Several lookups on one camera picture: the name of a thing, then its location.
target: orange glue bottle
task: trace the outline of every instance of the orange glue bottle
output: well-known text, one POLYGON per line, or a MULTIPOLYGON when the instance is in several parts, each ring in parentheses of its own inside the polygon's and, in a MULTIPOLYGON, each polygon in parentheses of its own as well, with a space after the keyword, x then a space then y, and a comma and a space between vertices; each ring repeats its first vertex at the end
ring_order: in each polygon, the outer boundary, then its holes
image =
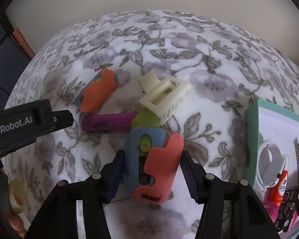
POLYGON ((276 186, 271 188, 270 194, 269 194, 269 201, 275 203, 277 207, 280 207, 280 204, 283 199, 283 195, 286 191, 287 186, 287 177, 288 177, 288 165, 289 165, 289 156, 284 155, 285 158, 285 167, 283 168, 282 174, 279 178, 279 181, 276 186))

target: gray leaf pattern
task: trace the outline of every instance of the gray leaf pattern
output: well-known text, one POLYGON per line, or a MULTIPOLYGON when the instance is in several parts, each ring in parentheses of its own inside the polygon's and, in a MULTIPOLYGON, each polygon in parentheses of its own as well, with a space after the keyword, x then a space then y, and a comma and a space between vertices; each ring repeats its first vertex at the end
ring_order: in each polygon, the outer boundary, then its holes
MULTIPOLYGON (((58 180, 84 180, 124 148, 126 132, 82 131, 83 114, 73 105, 104 68, 114 70, 120 84, 98 114, 138 112, 143 93, 137 81, 149 71, 160 80, 170 75, 190 82, 188 98, 162 128, 167 136, 182 135, 184 149, 194 161, 222 180, 240 180, 250 161, 244 120, 250 104, 261 98, 299 114, 299 68, 242 28, 167 10, 116 13, 74 24, 37 53, 6 105, 49 99, 53 111, 69 109, 75 120, 72 127, 38 138, 34 145, 3 159, 8 177, 18 177, 25 185, 29 220, 58 180)), ((137 210, 131 195, 114 199, 107 206, 107 222, 111 224, 113 215, 121 216, 125 229, 112 231, 113 238, 194 237, 190 233, 197 231, 201 210, 188 213, 198 207, 189 197, 183 198, 179 184, 173 185, 168 209, 162 204, 137 210), (179 200, 185 207, 177 205, 179 200)), ((225 204, 223 235, 228 234, 229 212, 225 204)))

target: white wall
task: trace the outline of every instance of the white wall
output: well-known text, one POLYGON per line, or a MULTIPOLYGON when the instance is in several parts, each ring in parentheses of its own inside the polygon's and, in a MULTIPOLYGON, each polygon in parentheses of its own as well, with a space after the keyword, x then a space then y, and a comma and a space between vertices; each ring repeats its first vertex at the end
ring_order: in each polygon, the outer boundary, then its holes
POLYGON ((68 25, 138 9, 191 12, 237 25, 273 44, 299 65, 299 11, 290 0, 14 0, 7 14, 37 52, 68 25))

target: orange tube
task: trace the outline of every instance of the orange tube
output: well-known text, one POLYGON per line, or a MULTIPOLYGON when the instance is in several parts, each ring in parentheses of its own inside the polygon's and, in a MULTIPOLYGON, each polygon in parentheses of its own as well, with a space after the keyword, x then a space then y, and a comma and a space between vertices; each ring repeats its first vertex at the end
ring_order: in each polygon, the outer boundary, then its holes
POLYGON ((25 38, 21 34, 19 28, 15 28, 15 30, 12 32, 12 35, 14 38, 19 42, 20 46, 23 48, 23 50, 29 55, 29 57, 34 58, 35 53, 30 48, 28 42, 26 42, 25 38))
POLYGON ((288 177, 288 162, 289 162, 289 156, 285 156, 286 163, 285 167, 283 168, 282 174, 279 178, 279 181, 277 185, 270 190, 269 194, 269 201, 275 203, 277 207, 280 207, 280 204, 283 199, 283 195, 286 191, 286 185, 287 185, 287 177, 288 177))

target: lime green toy piece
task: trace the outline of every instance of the lime green toy piece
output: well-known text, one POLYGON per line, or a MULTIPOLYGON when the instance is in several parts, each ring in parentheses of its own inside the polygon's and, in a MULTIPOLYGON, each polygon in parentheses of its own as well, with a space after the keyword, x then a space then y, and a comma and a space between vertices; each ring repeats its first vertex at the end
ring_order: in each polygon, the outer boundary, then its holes
MULTIPOLYGON (((148 109, 144 108, 132 120, 132 129, 135 127, 153 127, 160 128, 159 118, 148 109)), ((149 135, 142 135, 140 137, 140 156, 147 156, 151 148, 151 138, 149 135)))
POLYGON ((150 150, 151 146, 148 141, 143 141, 140 143, 140 150, 144 153, 147 153, 150 150))
POLYGON ((135 127, 156 127, 160 128, 159 118, 148 109, 144 108, 132 120, 132 129, 135 127))

